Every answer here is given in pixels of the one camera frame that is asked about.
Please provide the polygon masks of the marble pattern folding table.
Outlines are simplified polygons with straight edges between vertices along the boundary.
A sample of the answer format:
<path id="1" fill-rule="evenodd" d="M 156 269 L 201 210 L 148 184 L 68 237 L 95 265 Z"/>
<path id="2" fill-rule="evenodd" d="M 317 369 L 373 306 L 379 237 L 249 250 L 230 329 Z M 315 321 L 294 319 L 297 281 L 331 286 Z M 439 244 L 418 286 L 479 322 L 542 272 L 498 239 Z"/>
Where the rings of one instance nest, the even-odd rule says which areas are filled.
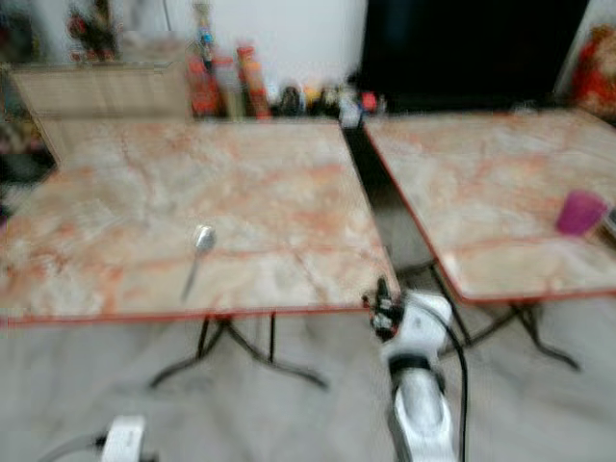
<path id="1" fill-rule="evenodd" d="M 616 127 L 581 110 L 461 112 L 369 120 L 382 165 L 417 224 L 430 269 L 456 305 L 506 305 L 468 347 L 518 322 L 542 355 L 543 304 L 616 296 L 616 235 L 567 235 L 569 193 L 616 204 Z"/>
<path id="2" fill-rule="evenodd" d="M 0 239 L 13 324 L 188 321 L 193 354 L 229 336 L 260 365 L 320 388 L 308 367 L 256 347 L 237 321 L 356 312 L 392 276 L 361 177 L 329 120 L 92 120 L 73 150 L 19 202 Z M 198 225 L 217 242 L 180 302 Z"/>

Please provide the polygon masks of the silver metal spoon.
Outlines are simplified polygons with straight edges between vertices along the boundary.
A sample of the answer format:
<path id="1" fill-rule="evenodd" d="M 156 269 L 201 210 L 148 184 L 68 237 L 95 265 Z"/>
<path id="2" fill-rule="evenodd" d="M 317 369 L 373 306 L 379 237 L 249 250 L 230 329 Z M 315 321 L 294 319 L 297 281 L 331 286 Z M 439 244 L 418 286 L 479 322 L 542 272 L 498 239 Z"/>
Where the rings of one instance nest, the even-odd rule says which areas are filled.
<path id="1" fill-rule="evenodd" d="M 198 225 L 193 241 L 193 257 L 191 259 L 188 276 L 180 294 L 180 302 L 185 303 L 193 290 L 196 277 L 201 268 L 201 261 L 215 247 L 217 242 L 216 230 L 210 225 Z"/>

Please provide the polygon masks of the black toy figurine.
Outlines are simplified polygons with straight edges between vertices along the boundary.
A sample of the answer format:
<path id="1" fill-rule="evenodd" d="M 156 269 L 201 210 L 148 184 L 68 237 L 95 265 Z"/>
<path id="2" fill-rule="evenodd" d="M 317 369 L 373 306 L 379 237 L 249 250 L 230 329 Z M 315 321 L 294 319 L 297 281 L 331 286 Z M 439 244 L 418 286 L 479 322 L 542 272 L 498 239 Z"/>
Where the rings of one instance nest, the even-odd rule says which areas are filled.
<path id="1" fill-rule="evenodd" d="M 302 115 L 302 93 L 295 85 L 289 85 L 280 91 L 274 114 L 277 117 L 299 117 Z"/>
<path id="2" fill-rule="evenodd" d="M 320 111 L 326 117 L 338 118 L 342 113 L 342 104 L 345 100 L 347 88 L 343 85 L 334 85 L 322 89 L 320 97 Z"/>

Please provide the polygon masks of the pink plastic cup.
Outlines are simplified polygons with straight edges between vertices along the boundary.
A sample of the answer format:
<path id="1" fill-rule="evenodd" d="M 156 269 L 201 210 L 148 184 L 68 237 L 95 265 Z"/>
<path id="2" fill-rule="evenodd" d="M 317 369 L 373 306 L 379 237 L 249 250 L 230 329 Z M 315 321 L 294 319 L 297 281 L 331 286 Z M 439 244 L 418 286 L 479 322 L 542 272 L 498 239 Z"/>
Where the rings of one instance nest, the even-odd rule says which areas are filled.
<path id="1" fill-rule="evenodd" d="M 604 219 L 608 208 L 606 199 L 594 191 L 570 190 L 560 206 L 554 228 L 560 234 L 580 237 Z"/>

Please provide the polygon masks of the glass display cabinet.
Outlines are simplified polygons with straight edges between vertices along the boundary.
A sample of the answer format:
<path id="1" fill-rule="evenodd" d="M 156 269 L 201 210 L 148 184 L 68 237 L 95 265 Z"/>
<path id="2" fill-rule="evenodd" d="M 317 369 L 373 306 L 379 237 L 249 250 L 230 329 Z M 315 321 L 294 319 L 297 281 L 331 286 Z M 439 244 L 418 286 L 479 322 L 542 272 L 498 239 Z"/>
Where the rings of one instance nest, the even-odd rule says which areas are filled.
<path id="1" fill-rule="evenodd" d="M 39 173 L 39 164 L 30 158 L 28 115 L 14 83 L 17 66 L 39 60 L 39 39 L 30 0 L 0 0 L 0 84 L 1 84 L 1 150 L 0 179 L 23 182 Z"/>

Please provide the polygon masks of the steel canister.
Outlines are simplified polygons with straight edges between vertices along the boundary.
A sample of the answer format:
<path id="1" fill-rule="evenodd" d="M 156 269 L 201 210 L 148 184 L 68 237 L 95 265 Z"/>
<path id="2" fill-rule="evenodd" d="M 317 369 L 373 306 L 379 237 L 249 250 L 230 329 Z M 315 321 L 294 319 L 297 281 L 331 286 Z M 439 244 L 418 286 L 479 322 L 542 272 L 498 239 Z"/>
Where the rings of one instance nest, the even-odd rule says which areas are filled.
<path id="1" fill-rule="evenodd" d="M 215 73 L 219 84 L 221 100 L 224 102 L 227 117 L 239 120 L 244 117 L 244 97 L 241 76 L 235 66 L 234 59 L 219 57 L 215 60 Z"/>

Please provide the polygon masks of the tall orange snack jar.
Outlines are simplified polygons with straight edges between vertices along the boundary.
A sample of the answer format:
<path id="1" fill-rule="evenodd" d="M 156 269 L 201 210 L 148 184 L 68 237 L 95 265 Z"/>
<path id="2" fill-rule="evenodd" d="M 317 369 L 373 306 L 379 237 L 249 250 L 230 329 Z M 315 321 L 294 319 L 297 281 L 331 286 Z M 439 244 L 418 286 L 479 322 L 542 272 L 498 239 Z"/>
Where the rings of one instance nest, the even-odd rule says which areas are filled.
<path id="1" fill-rule="evenodd" d="M 256 57 L 255 47 L 251 42 L 238 44 L 237 58 L 241 67 L 241 79 L 251 113 L 258 119 L 272 119 L 268 93 L 263 78 L 263 67 Z"/>

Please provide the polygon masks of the large black screen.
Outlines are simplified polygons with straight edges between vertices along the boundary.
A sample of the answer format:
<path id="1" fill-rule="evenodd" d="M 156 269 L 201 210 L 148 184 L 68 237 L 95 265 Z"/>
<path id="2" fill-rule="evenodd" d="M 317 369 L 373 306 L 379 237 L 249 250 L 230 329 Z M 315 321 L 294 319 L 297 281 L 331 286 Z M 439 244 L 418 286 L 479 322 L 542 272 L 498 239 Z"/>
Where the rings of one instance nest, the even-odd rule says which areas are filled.
<path id="1" fill-rule="evenodd" d="M 552 100 L 590 0 L 367 0 L 358 89 L 396 111 Z"/>

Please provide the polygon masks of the red filled plastic jar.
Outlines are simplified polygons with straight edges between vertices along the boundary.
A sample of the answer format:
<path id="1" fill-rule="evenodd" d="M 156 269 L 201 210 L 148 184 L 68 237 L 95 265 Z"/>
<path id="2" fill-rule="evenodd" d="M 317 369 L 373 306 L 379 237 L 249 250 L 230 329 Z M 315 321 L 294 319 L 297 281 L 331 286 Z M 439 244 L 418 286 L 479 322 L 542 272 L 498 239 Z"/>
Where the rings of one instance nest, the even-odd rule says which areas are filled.
<path id="1" fill-rule="evenodd" d="M 201 57 L 192 56 L 188 60 L 191 110 L 194 118 L 216 117 L 218 97 L 213 88 L 211 71 Z"/>

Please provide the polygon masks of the red hanging decoration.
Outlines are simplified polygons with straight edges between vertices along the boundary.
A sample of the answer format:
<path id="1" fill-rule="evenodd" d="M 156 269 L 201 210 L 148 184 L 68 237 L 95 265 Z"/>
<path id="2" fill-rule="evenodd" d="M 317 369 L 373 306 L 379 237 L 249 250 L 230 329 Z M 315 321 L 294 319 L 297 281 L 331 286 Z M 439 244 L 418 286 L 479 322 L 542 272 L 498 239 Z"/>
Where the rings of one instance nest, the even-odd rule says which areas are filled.
<path id="1" fill-rule="evenodd" d="M 580 54 L 569 102 L 591 115 L 616 120 L 616 48 L 590 48 Z"/>

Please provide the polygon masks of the gold and blue trophy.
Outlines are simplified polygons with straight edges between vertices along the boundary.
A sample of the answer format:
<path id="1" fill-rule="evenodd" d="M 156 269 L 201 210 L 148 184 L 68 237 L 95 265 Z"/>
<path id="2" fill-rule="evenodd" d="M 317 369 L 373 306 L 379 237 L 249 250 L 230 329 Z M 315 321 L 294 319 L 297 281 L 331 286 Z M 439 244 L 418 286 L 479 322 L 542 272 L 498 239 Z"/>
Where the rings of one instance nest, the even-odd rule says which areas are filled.
<path id="1" fill-rule="evenodd" d="M 196 14 L 199 57 L 206 69 L 212 71 L 217 49 L 213 37 L 210 0 L 193 0 L 193 11 Z"/>

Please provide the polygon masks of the light wooden cabinet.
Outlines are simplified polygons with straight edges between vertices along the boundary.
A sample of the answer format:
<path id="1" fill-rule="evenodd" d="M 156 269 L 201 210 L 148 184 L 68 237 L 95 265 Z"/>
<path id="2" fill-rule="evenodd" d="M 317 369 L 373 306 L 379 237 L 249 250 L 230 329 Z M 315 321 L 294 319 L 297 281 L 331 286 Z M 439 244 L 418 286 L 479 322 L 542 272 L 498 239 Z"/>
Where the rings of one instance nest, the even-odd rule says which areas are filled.
<path id="1" fill-rule="evenodd" d="M 31 64 L 10 67 L 9 74 L 57 162 L 70 158 L 73 132 L 92 120 L 193 118 L 182 59 Z"/>

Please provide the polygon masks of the red and black figurine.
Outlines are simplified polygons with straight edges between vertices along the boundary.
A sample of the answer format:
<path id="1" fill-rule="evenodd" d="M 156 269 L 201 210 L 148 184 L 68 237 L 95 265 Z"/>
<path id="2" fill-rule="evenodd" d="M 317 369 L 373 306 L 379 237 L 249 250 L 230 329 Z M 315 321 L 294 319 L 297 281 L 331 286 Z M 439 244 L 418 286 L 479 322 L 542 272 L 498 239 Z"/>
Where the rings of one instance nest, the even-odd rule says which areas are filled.
<path id="1" fill-rule="evenodd" d="M 117 59 L 110 0 L 91 0 L 91 8 L 87 10 L 71 5 L 66 27 L 71 38 L 81 45 L 75 61 L 106 63 Z"/>

